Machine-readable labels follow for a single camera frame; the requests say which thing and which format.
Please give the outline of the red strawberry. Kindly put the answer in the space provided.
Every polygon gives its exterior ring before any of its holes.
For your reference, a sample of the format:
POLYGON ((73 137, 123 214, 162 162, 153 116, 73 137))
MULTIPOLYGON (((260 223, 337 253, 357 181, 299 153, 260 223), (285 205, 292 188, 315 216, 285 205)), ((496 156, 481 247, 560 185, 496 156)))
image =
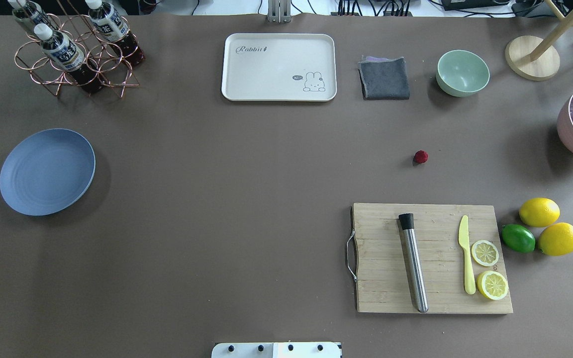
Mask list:
POLYGON ((423 163, 426 163, 428 159, 429 159, 429 154, 423 150, 419 150, 413 156, 413 161, 417 165, 422 165, 423 163))

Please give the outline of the blue round plate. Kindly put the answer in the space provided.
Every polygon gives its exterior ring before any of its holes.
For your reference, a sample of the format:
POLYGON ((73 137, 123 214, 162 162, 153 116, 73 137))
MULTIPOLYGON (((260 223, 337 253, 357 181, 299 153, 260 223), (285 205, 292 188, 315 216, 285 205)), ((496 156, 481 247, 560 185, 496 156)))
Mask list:
POLYGON ((47 129, 25 138, 7 156, 0 193, 18 213, 50 215, 78 201, 95 171, 96 155, 84 136, 70 129, 47 129))

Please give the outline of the cream rabbit tray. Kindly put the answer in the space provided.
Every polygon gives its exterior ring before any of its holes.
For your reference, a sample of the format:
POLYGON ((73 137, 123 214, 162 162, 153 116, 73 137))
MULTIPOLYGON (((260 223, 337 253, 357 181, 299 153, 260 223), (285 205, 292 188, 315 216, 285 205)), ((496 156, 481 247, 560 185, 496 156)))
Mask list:
POLYGON ((334 40, 317 33, 234 33, 221 94, 238 101, 328 101, 337 93, 334 40))

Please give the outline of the steel muddler black tip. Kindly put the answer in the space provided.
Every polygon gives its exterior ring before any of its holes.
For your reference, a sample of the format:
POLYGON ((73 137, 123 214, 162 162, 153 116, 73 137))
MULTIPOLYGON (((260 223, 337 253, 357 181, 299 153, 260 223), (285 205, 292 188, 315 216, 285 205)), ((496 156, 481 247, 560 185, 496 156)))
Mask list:
POLYGON ((405 246, 411 270, 412 292, 414 293, 416 308, 420 313, 427 313, 428 299, 423 280, 420 251, 414 228, 413 213, 403 213, 398 216, 402 233, 405 238, 405 246))

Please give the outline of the grey folded cloth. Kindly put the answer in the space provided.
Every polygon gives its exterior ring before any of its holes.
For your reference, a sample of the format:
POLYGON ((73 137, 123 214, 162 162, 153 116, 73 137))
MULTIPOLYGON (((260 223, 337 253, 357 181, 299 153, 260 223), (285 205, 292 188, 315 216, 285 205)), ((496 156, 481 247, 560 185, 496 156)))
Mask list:
POLYGON ((364 99, 410 98, 405 57, 387 59, 366 56, 358 66, 364 99))

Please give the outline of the wooden cutting board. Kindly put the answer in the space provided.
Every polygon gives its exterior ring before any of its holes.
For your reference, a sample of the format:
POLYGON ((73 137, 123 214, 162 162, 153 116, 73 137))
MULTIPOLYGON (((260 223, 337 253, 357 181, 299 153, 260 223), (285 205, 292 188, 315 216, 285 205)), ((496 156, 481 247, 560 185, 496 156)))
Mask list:
POLYGON ((414 229, 430 314, 510 314, 511 297, 490 300, 464 289, 459 225, 469 218, 469 240, 501 247, 491 205, 355 202, 356 300, 360 313, 417 313, 405 237, 398 217, 414 215, 414 229))

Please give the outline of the green bowl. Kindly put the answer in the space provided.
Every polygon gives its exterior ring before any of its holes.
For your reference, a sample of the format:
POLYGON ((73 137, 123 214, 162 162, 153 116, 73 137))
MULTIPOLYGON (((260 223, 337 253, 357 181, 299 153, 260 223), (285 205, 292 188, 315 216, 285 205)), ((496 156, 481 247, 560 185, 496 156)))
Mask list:
POLYGON ((466 97, 487 86, 490 71, 485 61, 473 52, 452 50, 437 62, 436 80, 448 95, 466 97))

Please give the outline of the lemon half slice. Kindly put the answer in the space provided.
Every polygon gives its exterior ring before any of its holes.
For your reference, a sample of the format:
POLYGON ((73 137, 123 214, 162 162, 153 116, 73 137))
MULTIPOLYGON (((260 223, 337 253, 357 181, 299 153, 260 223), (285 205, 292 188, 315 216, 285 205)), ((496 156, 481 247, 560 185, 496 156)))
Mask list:
POLYGON ((476 279, 477 289, 484 297, 491 300, 504 299, 508 294, 508 281, 495 270, 485 270, 476 279))
POLYGON ((487 240, 478 240, 471 247, 472 259, 482 267, 493 267, 498 263, 498 248, 487 240))

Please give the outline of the yellow plastic knife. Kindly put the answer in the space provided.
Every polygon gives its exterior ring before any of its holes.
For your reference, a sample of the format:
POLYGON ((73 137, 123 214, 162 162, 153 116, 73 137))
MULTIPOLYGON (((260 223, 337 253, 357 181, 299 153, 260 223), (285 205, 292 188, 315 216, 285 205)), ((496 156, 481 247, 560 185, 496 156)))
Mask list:
POLYGON ((459 224, 459 246, 463 251, 463 265, 464 265, 464 290, 469 295, 474 295, 476 292, 475 275, 472 267, 471 246, 469 238, 469 217, 463 215, 459 224))

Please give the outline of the green lime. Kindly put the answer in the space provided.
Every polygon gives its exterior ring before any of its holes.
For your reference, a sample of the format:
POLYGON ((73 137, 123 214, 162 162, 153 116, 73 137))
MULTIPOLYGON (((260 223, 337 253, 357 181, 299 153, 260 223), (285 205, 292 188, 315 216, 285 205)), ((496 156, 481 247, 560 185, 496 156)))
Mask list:
POLYGON ((535 236, 525 226, 507 224, 502 227, 500 236, 507 247, 519 253, 530 253, 535 250, 535 236))

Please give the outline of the whole lemon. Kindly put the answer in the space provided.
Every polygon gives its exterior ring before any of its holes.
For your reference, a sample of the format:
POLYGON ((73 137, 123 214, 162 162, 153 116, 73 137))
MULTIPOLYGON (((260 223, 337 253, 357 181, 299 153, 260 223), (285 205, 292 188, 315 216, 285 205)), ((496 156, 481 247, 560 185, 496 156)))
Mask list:
POLYGON ((560 222, 544 229, 538 246, 549 256, 563 256, 573 252, 573 225, 560 222))
POLYGON ((518 210, 519 218, 527 226, 547 227, 560 217, 560 207, 549 198, 535 197, 522 204, 518 210))

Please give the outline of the front tea bottle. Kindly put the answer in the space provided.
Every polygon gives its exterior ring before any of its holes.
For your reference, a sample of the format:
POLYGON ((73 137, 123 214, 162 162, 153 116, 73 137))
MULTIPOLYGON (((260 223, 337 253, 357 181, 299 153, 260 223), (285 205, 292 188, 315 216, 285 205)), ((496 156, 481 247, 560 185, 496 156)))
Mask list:
POLYGON ((84 91, 93 94, 104 88, 94 61, 67 34, 50 29, 45 23, 36 25, 34 32, 43 52, 84 91))

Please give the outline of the wooden cup stand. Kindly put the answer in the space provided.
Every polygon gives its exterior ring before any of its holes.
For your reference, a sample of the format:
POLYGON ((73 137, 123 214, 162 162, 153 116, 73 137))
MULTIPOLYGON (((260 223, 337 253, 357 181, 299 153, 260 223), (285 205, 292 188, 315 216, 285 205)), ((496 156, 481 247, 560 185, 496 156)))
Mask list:
POLYGON ((553 14, 559 19, 555 29, 545 38, 519 36, 507 44, 504 52, 508 66, 517 75, 533 81, 548 80, 557 74, 560 57, 553 43, 573 27, 573 10, 564 15, 554 7, 551 0, 545 3, 552 7, 553 14))

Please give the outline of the back left tea bottle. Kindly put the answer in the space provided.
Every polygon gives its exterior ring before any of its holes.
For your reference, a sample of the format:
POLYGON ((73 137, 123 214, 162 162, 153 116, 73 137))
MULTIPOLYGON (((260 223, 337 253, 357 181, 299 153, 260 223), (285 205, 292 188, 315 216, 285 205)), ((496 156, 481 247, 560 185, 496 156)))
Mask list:
POLYGON ((8 0, 12 9, 14 20, 25 30, 27 35, 36 37, 34 27, 45 23, 50 29, 57 30, 50 16, 46 14, 38 3, 31 0, 8 0))

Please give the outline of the grey metal bracket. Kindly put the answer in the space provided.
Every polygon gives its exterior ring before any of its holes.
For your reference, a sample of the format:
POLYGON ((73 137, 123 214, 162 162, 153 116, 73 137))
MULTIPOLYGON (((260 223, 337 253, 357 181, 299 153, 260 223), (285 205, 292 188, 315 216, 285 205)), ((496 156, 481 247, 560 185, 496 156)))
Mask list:
POLYGON ((291 22, 291 1, 268 0, 267 19, 269 23, 291 22))

